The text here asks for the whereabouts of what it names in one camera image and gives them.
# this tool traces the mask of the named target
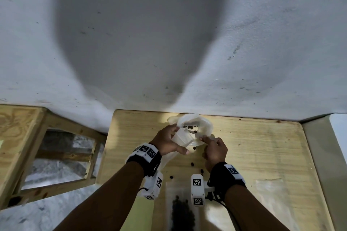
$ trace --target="wrist-mounted device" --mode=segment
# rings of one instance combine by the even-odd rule
[[[136,147],[125,162],[137,162],[143,168],[144,176],[154,176],[160,161],[161,154],[158,149],[153,144],[143,143]]]
[[[242,185],[246,187],[246,182],[234,166],[220,162],[212,168],[207,185],[214,186],[215,193],[224,201],[225,193],[231,186]]]

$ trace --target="wooden frame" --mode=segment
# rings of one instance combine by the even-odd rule
[[[26,135],[29,136],[26,136],[23,139],[23,142],[21,142],[21,145],[23,146],[23,150],[19,152],[21,154],[21,159],[16,159],[12,162],[17,170],[12,171],[12,174],[10,175],[11,178],[4,180],[5,185],[2,189],[6,192],[0,192],[0,209],[25,204],[28,202],[40,200],[46,197],[93,185],[96,180],[96,177],[93,176],[93,170],[98,158],[100,145],[102,142],[106,141],[106,136],[93,129],[53,114],[45,108],[26,106],[0,106],[0,108],[4,108],[7,111],[11,108],[16,109],[19,107],[21,108],[21,110],[36,109],[38,115],[36,115],[35,117],[33,116],[33,119],[35,119],[35,121],[31,123],[31,126],[28,127],[28,132],[26,132]],[[94,139],[92,152],[65,153],[39,150],[43,137],[49,128],[59,129],[65,132],[83,135]],[[84,179],[21,190],[35,158],[71,160],[87,162],[88,164]]]

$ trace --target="wrist strap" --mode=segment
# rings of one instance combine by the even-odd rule
[[[214,186],[215,192],[224,201],[225,193],[231,186],[242,185],[246,187],[246,182],[234,166],[226,162],[220,162],[212,168],[207,185]]]
[[[143,143],[128,156],[126,163],[137,162],[144,171],[144,176],[154,176],[161,161],[158,149],[149,143]]]

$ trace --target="white wall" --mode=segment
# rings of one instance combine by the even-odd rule
[[[0,0],[0,101],[107,131],[115,108],[347,112],[347,0]]]

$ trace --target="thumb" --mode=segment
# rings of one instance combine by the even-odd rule
[[[180,146],[178,144],[176,144],[176,152],[179,152],[180,154],[183,154],[183,155],[190,153],[190,151],[187,148]]]

